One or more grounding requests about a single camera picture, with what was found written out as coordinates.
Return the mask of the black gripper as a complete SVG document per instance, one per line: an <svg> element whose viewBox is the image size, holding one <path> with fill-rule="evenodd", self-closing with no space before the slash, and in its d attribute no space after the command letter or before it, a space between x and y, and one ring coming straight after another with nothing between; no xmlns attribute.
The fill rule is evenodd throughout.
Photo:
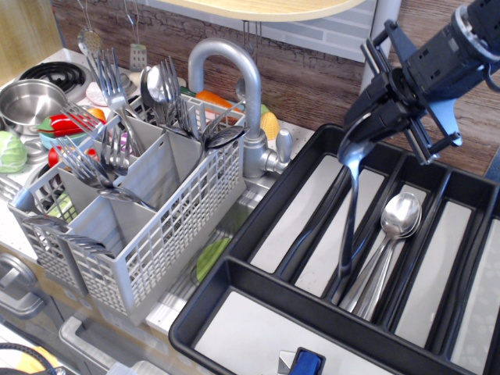
<svg viewBox="0 0 500 375"><path fill-rule="evenodd" d="M397 22L386 21L362 51L373 79L345 114L346 139L377 143L403 133L422 164L432 163L444 148L462 144L454 101L433 103L424 97L409 70L416 46Z"/></svg>

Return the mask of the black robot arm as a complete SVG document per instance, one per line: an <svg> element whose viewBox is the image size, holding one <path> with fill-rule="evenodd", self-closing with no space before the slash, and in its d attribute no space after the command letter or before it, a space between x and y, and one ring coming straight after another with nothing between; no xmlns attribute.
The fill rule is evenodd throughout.
<svg viewBox="0 0 500 375"><path fill-rule="evenodd" d="M462 145L454 105L485 82L499 86L499 3L458 7L443 29L417 48L397 22L362 46L373 78L345 115L342 144L375 144L403 133L417 159L432 163Z"/></svg>

